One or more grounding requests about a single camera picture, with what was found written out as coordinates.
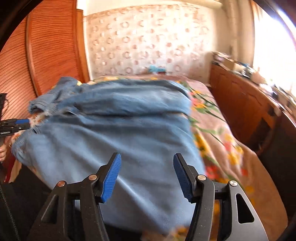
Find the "person's left hand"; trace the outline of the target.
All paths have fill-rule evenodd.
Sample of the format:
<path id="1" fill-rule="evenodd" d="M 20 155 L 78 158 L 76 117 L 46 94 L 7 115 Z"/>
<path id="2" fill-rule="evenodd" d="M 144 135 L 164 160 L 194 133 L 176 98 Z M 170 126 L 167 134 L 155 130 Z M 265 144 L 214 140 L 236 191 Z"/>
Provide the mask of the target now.
<path id="1" fill-rule="evenodd" d="M 0 147 L 0 162 L 6 159 L 7 147 L 6 144 L 2 144 Z"/>

